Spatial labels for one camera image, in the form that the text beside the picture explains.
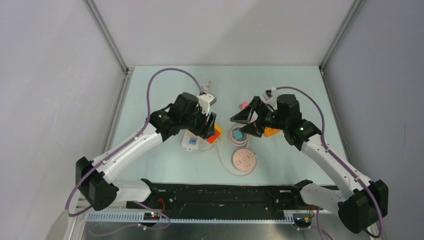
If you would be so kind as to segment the red cube socket adapter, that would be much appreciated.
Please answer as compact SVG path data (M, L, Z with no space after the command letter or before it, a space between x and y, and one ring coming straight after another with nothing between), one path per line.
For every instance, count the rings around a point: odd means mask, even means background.
M209 144L213 144L213 143L215 143L219 139L220 135L221 135L221 133L218 130L215 130L214 134L212 136L208 137L206 139L206 141Z

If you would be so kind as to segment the orange power strip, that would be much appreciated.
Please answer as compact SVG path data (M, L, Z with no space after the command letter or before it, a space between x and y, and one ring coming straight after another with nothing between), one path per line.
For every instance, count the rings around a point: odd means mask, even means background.
M266 127L264 129L263 136L266 138L269 138L281 132L282 132L281 129Z

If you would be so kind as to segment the white multicolour power strip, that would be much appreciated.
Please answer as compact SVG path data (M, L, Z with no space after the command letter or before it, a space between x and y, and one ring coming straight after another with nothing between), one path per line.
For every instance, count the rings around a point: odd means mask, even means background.
M209 87L212 85L212 82L210 80L207 80L204 84L202 84L202 92L208 93ZM181 142L181 146L185 148L187 151L192 152L198 149L202 142L202 138L195 135L189 130L185 130L184 136Z

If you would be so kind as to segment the yellow cube socket adapter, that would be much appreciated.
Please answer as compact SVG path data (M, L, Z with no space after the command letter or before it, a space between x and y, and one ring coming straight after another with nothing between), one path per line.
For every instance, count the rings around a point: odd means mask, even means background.
M221 139L223 130L218 124L214 124L214 130L215 130L215 140L218 141Z

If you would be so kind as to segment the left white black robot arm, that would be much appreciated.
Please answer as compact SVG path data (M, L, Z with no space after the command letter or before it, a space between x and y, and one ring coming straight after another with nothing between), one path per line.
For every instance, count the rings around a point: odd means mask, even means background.
M147 180L120 181L118 175L142 154L188 130L207 140L215 135L216 114L211 106L217 101L211 93L197 96L183 92L173 103L149 113L145 124L115 148L92 160L80 158L75 164L77 189L89 208L102 211L114 202L140 202L145 208L157 204L158 195Z

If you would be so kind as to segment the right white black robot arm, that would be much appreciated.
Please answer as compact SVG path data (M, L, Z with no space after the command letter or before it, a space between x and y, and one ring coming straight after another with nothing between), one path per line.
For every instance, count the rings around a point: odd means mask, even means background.
M381 179L371 180L339 157L326 143L324 131L302 117L295 95L279 95L276 108L254 96L230 121L242 124L241 132L259 138L266 128L281 130L288 144L312 159L337 186L337 190L330 190L311 180L295 184L290 195L295 208L314 205L335 213L354 234L367 232L368 227L387 216L388 186Z

